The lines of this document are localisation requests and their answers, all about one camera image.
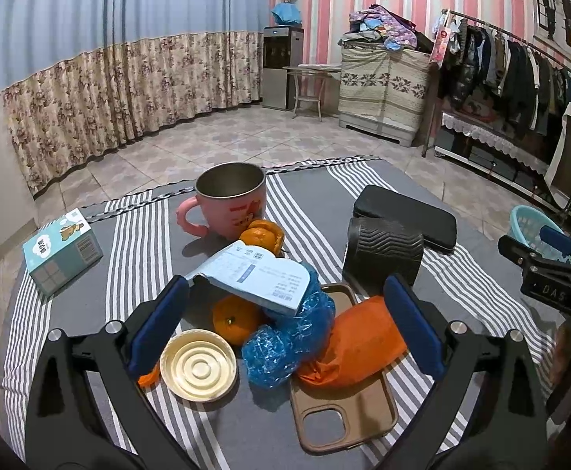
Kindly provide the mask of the blue plastic bag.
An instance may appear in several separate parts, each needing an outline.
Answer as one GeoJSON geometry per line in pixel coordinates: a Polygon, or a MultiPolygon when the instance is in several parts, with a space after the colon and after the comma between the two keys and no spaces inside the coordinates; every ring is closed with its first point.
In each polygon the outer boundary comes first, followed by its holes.
{"type": "Polygon", "coordinates": [[[280,386],[327,345],[334,325],[335,303],[322,290],[315,268],[309,263],[301,264],[311,280],[297,313],[286,316],[268,311],[270,322],[242,346],[247,379],[254,386],[280,386]]]}

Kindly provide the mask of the gold round metal lid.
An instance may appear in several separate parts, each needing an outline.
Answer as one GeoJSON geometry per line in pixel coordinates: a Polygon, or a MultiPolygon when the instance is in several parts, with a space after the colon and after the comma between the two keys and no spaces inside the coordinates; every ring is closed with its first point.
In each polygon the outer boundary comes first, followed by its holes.
{"type": "Polygon", "coordinates": [[[164,383],[177,397],[197,403],[224,398],[238,377],[231,346],[204,329],[172,337],[160,355],[159,366],[164,383]]]}

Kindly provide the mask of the cloth covered cabinet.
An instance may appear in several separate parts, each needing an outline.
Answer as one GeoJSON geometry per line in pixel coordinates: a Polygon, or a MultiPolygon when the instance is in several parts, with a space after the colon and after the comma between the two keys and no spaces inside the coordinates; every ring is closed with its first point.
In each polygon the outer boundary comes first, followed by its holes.
{"type": "Polygon", "coordinates": [[[430,55],[368,43],[342,46],[339,125],[409,148],[425,113],[430,55]]]}

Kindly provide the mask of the turquoise plastic basket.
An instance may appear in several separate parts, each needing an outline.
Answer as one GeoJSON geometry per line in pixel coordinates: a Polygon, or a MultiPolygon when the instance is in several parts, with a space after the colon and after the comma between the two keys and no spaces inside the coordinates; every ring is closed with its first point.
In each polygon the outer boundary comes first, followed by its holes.
{"type": "Polygon", "coordinates": [[[556,223],[536,208],[519,205],[510,211],[508,231],[510,237],[537,251],[545,259],[571,264],[570,256],[565,256],[558,248],[541,239],[540,232],[543,227],[552,229],[560,235],[566,235],[556,223]]]}

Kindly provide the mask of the low lace covered bench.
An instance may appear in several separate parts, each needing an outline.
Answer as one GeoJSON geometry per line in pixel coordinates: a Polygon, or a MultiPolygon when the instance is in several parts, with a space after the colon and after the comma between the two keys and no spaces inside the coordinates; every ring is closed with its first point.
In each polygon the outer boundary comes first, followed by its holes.
{"type": "Polygon", "coordinates": [[[546,182],[548,164],[490,125],[443,110],[430,137],[436,156],[504,184],[546,210],[567,210],[569,198],[546,182]]]}

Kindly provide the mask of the orange plastic bag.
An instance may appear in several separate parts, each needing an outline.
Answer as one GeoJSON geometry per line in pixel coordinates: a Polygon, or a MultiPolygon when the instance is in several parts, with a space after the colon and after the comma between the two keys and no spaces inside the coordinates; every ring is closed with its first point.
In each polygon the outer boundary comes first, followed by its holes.
{"type": "Polygon", "coordinates": [[[312,387],[348,387],[384,370],[406,350],[384,298],[370,297],[335,318],[324,350],[296,374],[312,387]]]}

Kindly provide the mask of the blue covered water bottle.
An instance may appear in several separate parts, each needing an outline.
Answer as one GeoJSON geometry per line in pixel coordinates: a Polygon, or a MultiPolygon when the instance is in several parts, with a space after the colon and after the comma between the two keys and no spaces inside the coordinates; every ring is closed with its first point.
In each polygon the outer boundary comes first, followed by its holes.
{"type": "Polygon", "coordinates": [[[285,25],[286,27],[302,26],[302,17],[299,8],[296,6],[297,0],[280,0],[272,8],[272,17],[276,25],[285,25]]]}

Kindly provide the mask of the orange tangerine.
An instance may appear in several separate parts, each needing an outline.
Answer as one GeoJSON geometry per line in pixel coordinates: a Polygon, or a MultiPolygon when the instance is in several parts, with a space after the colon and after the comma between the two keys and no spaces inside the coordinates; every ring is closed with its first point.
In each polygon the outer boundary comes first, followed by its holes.
{"type": "Polygon", "coordinates": [[[265,322],[258,305],[234,295],[217,301],[211,312],[214,331],[233,346],[243,346],[265,322]]]}

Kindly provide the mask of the grey water dispenser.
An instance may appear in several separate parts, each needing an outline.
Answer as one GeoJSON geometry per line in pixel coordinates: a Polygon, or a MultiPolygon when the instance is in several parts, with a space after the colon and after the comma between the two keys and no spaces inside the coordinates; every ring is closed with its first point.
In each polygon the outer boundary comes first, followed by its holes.
{"type": "Polygon", "coordinates": [[[261,97],[265,107],[289,110],[294,106],[290,67],[302,63],[303,30],[275,25],[263,31],[261,97]]]}

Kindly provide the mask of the black zip case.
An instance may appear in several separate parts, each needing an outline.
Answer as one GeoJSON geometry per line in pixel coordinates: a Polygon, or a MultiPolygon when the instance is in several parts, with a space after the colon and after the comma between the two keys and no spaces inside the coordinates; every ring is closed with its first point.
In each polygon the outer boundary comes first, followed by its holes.
{"type": "Polygon", "coordinates": [[[427,247],[452,253],[457,242],[457,221],[448,211],[412,197],[369,184],[353,205],[356,217],[396,221],[422,233],[427,247]]]}

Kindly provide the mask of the white blue paper box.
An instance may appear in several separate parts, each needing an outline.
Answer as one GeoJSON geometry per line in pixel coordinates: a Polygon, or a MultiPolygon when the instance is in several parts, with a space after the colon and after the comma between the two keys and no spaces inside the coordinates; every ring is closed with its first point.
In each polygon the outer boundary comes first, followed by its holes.
{"type": "Polygon", "coordinates": [[[286,316],[299,310],[310,273],[300,263],[241,240],[231,243],[186,275],[192,286],[206,280],[232,295],[286,316]]]}

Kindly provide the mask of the black ribbed cylinder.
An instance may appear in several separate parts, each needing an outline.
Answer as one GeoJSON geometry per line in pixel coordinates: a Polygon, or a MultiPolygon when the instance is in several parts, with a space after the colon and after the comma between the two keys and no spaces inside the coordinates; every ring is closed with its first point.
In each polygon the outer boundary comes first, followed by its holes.
{"type": "Polygon", "coordinates": [[[371,295],[381,293],[391,275],[398,274],[413,286],[423,252],[421,232],[379,217],[353,217],[348,226],[342,275],[371,295]]]}

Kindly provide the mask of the blue floral curtain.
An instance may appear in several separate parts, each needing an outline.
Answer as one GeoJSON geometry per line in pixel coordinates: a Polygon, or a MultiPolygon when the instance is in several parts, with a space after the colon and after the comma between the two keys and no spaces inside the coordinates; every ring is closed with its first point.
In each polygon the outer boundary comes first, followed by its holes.
{"type": "Polygon", "coordinates": [[[0,97],[27,188],[261,97],[268,0],[0,0],[0,97]]]}

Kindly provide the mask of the pink metal mug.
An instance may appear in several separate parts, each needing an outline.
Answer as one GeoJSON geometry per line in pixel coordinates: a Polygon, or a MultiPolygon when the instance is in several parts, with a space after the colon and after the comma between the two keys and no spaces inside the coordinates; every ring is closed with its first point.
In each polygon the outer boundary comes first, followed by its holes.
{"type": "Polygon", "coordinates": [[[176,209],[184,232],[205,238],[214,232],[236,241],[251,222],[264,215],[266,173],[253,163],[223,163],[206,170],[195,182],[195,196],[176,209]]]}

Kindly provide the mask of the clothes rack with garments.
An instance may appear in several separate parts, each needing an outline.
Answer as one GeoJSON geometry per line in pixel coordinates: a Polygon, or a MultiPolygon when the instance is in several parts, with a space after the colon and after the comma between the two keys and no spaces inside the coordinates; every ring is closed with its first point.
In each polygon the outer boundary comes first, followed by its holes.
{"type": "Polygon", "coordinates": [[[449,9],[433,34],[438,109],[490,125],[548,161],[548,119],[571,103],[571,70],[520,37],[449,9]]]}

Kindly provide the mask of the small metal side table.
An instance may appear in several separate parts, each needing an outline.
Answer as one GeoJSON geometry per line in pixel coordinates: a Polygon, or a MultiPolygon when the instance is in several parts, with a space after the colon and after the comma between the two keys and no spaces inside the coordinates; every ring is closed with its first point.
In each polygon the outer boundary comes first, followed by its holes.
{"type": "Polygon", "coordinates": [[[302,64],[284,67],[294,81],[294,106],[292,118],[296,119],[303,106],[314,106],[317,119],[322,121],[322,100],[329,79],[338,79],[342,73],[339,65],[302,64]]]}

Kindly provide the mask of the pile of clothes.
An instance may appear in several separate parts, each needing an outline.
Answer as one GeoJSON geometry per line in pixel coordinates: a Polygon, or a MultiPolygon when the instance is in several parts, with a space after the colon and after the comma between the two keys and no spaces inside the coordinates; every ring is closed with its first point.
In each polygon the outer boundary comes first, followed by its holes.
{"type": "Polygon", "coordinates": [[[433,42],[416,24],[379,4],[349,14],[349,31],[342,34],[339,46],[347,43],[369,43],[388,51],[413,49],[430,54],[433,50],[433,42]]]}

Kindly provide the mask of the light blue tissue box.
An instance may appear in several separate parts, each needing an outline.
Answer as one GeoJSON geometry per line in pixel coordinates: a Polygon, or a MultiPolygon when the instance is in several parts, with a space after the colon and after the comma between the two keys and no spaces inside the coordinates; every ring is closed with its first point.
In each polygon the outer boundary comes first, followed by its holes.
{"type": "Polygon", "coordinates": [[[51,296],[103,257],[91,225],[73,209],[22,245],[29,277],[44,296],[51,296]]]}

